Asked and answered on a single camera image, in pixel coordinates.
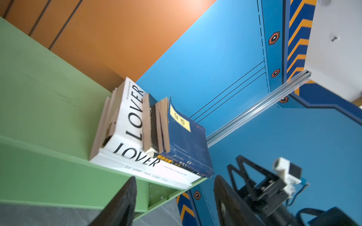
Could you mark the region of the black book with gold title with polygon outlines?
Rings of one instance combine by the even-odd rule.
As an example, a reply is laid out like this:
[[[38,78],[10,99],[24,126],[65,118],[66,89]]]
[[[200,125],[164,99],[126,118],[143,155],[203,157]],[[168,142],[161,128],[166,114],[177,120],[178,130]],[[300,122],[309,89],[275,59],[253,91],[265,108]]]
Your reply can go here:
[[[167,163],[171,151],[169,135],[170,99],[167,97],[159,102],[147,93],[142,103],[143,150],[149,157],[156,157]]]

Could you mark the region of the dark blue book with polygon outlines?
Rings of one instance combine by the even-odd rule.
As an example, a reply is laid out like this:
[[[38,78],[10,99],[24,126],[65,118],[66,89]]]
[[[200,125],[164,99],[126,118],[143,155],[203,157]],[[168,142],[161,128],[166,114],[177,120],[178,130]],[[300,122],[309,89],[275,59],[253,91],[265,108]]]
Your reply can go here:
[[[206,130],[177,111],[171,100],[164,98],[155,105],[162,135],[162,147],[154,156],[204,178],[214,175],[214,167],[206,142]]]

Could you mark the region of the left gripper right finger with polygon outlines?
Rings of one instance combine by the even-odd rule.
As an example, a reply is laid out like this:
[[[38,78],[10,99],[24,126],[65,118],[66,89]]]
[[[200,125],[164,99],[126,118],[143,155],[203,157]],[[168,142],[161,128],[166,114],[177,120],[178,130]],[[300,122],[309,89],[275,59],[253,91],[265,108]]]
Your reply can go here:
[[[263,222],[246,202],[218,175],[214,183],[215,201],[221,226],[262,226]]]

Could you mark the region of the white book with brown blocks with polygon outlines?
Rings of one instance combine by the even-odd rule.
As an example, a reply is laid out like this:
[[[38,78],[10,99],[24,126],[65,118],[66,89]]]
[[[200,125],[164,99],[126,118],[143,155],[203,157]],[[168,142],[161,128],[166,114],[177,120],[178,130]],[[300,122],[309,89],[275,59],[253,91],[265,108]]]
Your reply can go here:
[[[107,97],[89,157],[91,163],[179,190],[189,189],[194,182],[201,179],[201,176],[183,168],[158,158],[149,158],[143,151],[124,142],[116,146],[116,153],[102,148],[101,138],[105,133],[110,103],[111,98]]]

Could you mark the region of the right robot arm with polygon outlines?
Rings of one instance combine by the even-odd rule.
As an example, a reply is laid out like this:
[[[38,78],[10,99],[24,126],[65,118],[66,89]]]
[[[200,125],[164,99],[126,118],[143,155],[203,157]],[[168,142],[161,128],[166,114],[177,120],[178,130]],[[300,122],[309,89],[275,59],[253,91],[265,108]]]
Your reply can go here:
[[[287,209],[294,185],[300,183],[301,168],[280,158],[273,173],[244,156],[236,158],[237,167],[227,167],[231,178],[215,180],[215,201],[222,226],[356,226],[338,207],[326,211],[304,208],[292,214]]]

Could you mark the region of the white LOVER magazine book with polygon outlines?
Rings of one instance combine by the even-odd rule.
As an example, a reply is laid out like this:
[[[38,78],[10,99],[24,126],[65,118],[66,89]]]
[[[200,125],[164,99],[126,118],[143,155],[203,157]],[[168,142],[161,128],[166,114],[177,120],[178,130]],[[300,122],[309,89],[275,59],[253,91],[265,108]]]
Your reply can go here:
[[[100,144],[90,161],[95,162],[96,157],[101,156],[149,171],[169,170],[166,162],[143,151],[144,96],[145,91],[129,78],[114,90],[102,124]]]

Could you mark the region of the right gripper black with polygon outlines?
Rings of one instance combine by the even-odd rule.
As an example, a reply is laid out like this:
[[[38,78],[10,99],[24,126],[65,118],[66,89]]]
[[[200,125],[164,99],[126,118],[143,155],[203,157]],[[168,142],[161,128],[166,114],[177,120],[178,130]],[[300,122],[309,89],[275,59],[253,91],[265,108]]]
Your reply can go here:
[[[273,176],[273,173],[267,169],[255,164],[242,155],[239,155],[236,161],[239,168],[236,168],[232,164],[227,166],[233,188],[237,191],[236,182],[232,175],[232,172],[235,171],[245,181],[247,191],[250,194],[252,210],[263,218],[269,217],[288,198],[288,194],[284,189],[286,186],[285,182],[278,176]],[[256,184],[256,182],[249,177],[243,166],[244,163],[263,174],[265,179],[259,184]]]

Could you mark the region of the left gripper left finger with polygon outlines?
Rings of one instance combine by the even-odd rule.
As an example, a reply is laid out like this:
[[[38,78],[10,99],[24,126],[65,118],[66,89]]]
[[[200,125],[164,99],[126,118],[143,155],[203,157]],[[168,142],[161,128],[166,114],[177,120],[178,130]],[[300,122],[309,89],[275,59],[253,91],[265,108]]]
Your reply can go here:
[[[131,226],[135,216],[136,178],[130,177],[89,226]]]

